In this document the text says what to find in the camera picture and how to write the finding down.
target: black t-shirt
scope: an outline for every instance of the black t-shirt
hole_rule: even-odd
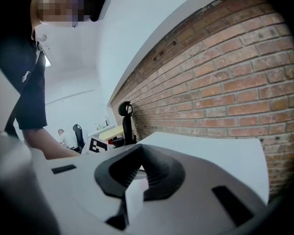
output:
[[[31,39],[31,0],[0,0],[0,69],[21,94],[6,126],[17,136],[16,119],[21,130],[47,125],[45,111],[45,55],[36,63],[37,43]]]

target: person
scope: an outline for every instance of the person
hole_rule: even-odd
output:
[[[41,24],[76,27],[98,15],[96,0],[0,0],[0,69],[20,98],[5,131],[17,137],[16,119],[25,141],[46,159],[79,156],[59,144],[45,129],[45,54],[35,41]]]
[[[75,135],[73,136],[71,133],[65,132],[63,129],[59,129],[58,134],[60,137],[59,143],[61,145],[64,145],[65,147],[67,147],[70,150],[73,150],[76,152],[79,151]]]

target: black slot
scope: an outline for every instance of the black slot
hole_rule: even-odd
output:
[[[68,171],[68,170],[73,170],[73,169],[75,169],[75,168],[76,168],[75,165],[70,164],[70,165],[65,165],[65,166],[62,166],[62,167],[53,168],[53,169],[51,169],[51,170],[52,170],[52,172],[53,172],[54,174],[58,174],[58,173],[66,172],[66,171]]]
[[[212,192],[223,205],[236,226],[244,224],[254,216],[226,186],[214,187],[212,188]]]

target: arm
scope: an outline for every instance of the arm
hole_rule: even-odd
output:
[[[48,160],[80,156],[60,145],[44,128],[23,130],[22,132],[30,147],[42,150]]]

